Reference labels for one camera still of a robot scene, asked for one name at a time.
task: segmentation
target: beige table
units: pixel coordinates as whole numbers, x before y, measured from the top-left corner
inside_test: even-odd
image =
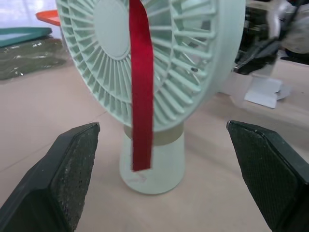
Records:
[[[268,232],[225,125],[232,119],[276,130],[309,160],[306,68],[284,64],[275,72],[294,87],[275,110],[250,103],[238,109],[223,94],[203,104],[185,124],[185,178],[160,196],[140,195],[122,182],[122,125],[92,98],[74,67],[0,83],[0,205],[59,134],[98,121],[99,145],[77,232]]]

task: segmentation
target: folded green cloth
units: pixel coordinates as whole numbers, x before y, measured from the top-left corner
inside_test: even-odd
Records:
[[[61,40],[52,37],[0,48],[0,80],[60,66],[64,53]]]

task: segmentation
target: black gripper pad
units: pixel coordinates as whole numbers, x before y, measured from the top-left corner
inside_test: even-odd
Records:
[[[60,135],[0,209],[0,232],[72,232],[81,217],[98,145],[98,123]]]
[[[276,132],[227,125],[242,177],[274,232],[309,232],[309,165]]]

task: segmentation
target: desk fan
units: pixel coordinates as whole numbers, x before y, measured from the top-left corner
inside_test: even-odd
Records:
[[[233,69],[245,0],[56,2],[64,38],[83,80],[101,105],[124,124],[122,179],[145,194],[173,189],[185,171],[183,122],[219,90]],[[136,123],[132,123],[129,20],[138,16],[131,13],[133,2],[147,12],[153,49],[151,168],[142,171],[132,170],[138,146]]]

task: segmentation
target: red fabric strip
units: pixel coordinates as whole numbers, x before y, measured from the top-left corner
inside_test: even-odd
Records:
[[[132,63],[132,170],[151,168],[153,143],[154,52],[146,10],[130,0],[129,28]]]

